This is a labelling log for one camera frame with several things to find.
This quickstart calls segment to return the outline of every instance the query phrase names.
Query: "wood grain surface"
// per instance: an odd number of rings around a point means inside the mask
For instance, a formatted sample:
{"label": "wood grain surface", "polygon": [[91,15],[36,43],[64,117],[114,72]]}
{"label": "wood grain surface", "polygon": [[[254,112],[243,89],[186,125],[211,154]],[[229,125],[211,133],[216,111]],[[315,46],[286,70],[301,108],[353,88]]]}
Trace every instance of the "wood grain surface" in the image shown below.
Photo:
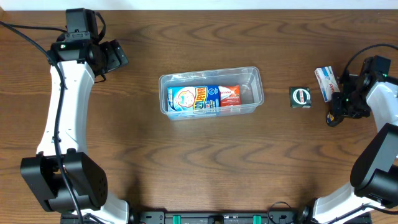
{"label": "wood grain surface", "polygon": [[[90,157],[109,188],[137,210],[267,210],[298,207],[349,181],[351,168],[376,134],[372,117],[325,123],[314,69],[339,75],[371,44],[398,44],[397,11],[103,11],[105,40],[118,39],[129,65],[95,84],[88,105]],[[3,21],[65,27],[65,13],[6,12]],[[23,30],[45,49],[59,33]],[[58,223],[19,173],[43,135],[50,66],[24,39],[0,28],[0,223]],[[392,59],[386,48],[365,57]],[[170,121],[159,108],[159,77],[255,66],[265,102],[253,114]],[[310,109],[290,108],[289,87],[308,86]],[[374,222],[397,218],[373,213]]]}

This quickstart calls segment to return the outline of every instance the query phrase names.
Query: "red package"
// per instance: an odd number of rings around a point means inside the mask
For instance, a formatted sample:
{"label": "red package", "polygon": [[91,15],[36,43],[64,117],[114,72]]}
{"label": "red package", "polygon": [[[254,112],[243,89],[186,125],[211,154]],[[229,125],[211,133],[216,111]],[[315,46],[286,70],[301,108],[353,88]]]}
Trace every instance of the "red package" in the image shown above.
{"label": "red package", "polygon": [[239,85],[219,86],[221,106],[234,106],[241,104],[241,93]]}

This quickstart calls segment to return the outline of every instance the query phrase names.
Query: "small green box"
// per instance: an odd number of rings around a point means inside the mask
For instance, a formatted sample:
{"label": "small green box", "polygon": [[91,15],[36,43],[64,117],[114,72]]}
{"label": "small green box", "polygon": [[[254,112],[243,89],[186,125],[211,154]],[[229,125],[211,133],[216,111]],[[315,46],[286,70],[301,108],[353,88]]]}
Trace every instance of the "small green box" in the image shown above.
{"label": "small green box", "polygon": [[311,91],[307,87],[290,87],[290,107],[310,108],[312,106]]}

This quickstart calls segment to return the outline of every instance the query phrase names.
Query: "white and blue package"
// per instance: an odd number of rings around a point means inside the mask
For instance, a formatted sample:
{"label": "white and blue package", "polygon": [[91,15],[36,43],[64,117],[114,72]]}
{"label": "white and blue package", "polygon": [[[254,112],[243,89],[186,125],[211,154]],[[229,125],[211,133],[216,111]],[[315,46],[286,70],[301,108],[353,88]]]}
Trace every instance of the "white and blue package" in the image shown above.
{"label": "white and blue package", "polygon": [[331,66],[315,69],[315,75],[317,76],[323,99],[325,102],[331,101],[331,94],[334,92],[340,92],[335,75],[331,70]]}
{"label": "white and blue package", "polygon": [[169,87],[168,111],[195,111],[220,107],[218,85]]}

